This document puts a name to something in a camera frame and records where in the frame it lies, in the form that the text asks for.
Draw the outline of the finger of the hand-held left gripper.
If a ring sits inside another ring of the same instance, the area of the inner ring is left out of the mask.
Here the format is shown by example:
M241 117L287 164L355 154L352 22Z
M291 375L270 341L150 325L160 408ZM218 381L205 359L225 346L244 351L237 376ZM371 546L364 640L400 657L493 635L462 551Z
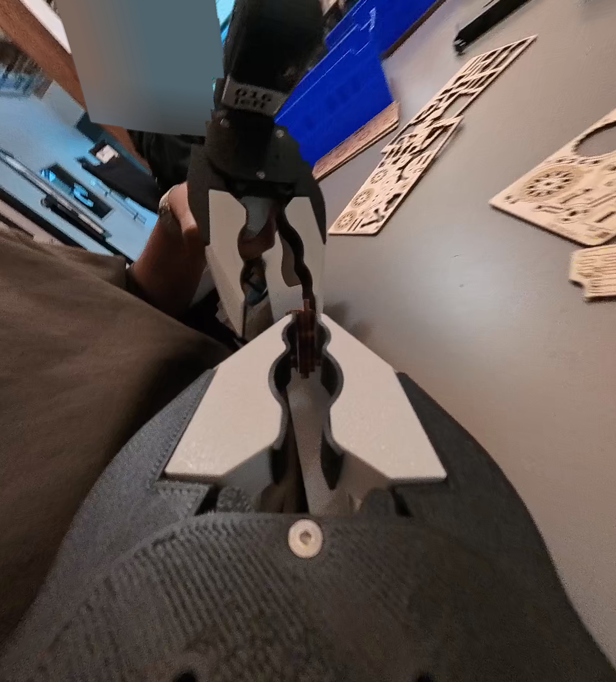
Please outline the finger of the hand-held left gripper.
M250 342L277 320L280 240L269 198L208 191L208 266L227 321Z
M282 257L280 272L284 283L296 297L315 304L318 315L323 313L323 286L326 272L326 240L322 238L311 200L293 198L285 209L285 223L280 238Z

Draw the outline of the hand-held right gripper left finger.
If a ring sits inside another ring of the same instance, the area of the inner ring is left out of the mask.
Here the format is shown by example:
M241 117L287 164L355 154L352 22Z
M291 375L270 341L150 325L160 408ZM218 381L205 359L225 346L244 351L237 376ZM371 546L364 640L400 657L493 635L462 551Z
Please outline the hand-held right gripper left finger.
M286 315L214 370L164 474L185 482L273 482L287 414L274 378Z

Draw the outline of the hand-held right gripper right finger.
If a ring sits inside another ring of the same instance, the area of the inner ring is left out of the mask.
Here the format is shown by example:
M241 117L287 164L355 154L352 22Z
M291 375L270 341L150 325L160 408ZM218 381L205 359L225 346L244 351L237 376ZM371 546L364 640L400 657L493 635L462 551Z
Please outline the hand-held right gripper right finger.
M321 364L291 379L291 416L307 508L347 515L373 490L447 473L393 367L327 315Z

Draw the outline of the wooden model vehicle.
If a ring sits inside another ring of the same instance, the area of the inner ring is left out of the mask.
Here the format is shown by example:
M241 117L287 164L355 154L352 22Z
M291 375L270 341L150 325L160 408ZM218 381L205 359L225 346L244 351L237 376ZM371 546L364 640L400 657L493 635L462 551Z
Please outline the wooden model vehicle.
M314 302L304 298L301 307L291 314L292 323L287 332L291 366L303 379L308 379L321 365L321 328Z

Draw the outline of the person's left forearm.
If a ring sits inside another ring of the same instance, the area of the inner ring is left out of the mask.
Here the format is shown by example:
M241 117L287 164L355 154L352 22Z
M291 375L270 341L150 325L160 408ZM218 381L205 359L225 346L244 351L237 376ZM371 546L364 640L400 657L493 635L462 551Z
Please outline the person's left forearm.
M178 320L215 288L195 223L182 227L158 221L127 278L142 300Z

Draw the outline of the grey desk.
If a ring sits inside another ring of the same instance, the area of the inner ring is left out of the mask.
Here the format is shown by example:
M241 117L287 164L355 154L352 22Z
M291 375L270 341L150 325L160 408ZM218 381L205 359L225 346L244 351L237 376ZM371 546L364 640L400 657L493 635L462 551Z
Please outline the grey desk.
M489 200L616 107L616 1L530 1L458 57L446 1L383 63L400 120L472 56L537 35L376 237L328 244L325 312L406 372L500 464L616 664L616 301L576 248Z

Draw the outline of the person's left hand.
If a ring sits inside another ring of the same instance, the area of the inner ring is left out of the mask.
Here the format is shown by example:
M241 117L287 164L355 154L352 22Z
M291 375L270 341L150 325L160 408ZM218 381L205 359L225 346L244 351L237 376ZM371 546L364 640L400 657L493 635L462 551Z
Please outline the person's left hand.
M171 187L161 197L157 226L171 243L204 245L200 227L191 211L186 182Z

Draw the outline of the blue plastic bin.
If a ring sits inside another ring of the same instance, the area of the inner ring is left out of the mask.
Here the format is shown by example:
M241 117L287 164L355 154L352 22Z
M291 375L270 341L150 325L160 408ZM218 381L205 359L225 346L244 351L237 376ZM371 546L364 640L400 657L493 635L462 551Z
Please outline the blue plastic bin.
M393 103L376 48L330 53L292 93L276 123L311 166Z
M353 29L366 29L380 57L392 54L444 1L355 1L326 36L331 49Z

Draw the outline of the dark brown wooden sheet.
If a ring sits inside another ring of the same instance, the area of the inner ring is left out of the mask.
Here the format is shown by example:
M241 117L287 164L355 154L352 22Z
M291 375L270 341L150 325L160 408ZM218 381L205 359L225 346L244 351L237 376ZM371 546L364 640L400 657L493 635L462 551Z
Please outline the dark brown wooden sheet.
M318 159L312 175L321 181L338 168L372 147L376 142L397 129L400 121L400 104L393 101L360 129Z

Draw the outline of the person's brown shirt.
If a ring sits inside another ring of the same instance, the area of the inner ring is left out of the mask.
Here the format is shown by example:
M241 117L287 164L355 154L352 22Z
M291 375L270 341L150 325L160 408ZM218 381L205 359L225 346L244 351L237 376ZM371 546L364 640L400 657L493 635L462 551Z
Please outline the person's brown shirt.
M123 259L0 230L0 649L125 442L230 352Z

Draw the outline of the wooden sheet with large cutouts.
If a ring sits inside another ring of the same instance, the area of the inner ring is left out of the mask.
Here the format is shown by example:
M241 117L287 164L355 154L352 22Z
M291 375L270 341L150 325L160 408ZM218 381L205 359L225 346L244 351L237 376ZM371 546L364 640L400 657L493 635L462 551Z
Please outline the wooden sheet with large cutouts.
M434 124L458 117L534 42L538 35L474 56L422 107L382 150L392 151L394 144L410 134Z

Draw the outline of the black flat case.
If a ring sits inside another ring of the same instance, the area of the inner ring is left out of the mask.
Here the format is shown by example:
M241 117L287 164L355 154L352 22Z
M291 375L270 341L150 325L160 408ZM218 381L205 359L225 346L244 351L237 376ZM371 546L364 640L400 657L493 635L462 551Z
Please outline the black flat case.
M457 31L452 43L455 53L462 55L467 47L527 3L529 1L486 1L481 11Z

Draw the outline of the small wooden part sheet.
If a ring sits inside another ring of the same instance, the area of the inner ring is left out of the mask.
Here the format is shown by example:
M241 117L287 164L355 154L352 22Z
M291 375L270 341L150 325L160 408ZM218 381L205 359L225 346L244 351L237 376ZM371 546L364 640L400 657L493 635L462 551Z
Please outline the small wooden part sheet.
M577 250L571 256L568 280L585 299L616 299L616 245Z

